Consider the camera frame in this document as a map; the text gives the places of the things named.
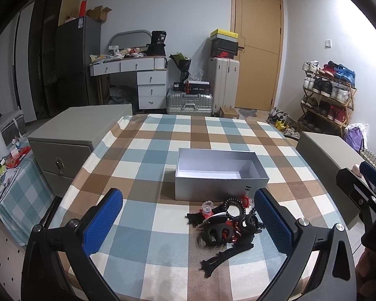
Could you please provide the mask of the person's right hand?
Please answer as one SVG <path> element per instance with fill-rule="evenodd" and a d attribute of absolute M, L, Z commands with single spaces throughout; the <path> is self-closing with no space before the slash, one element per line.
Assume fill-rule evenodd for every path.
<path fill-rule="evenodd" d="M 365 248 L 355 267 L 357 300 L 376 300 L 376 253 Z"/>

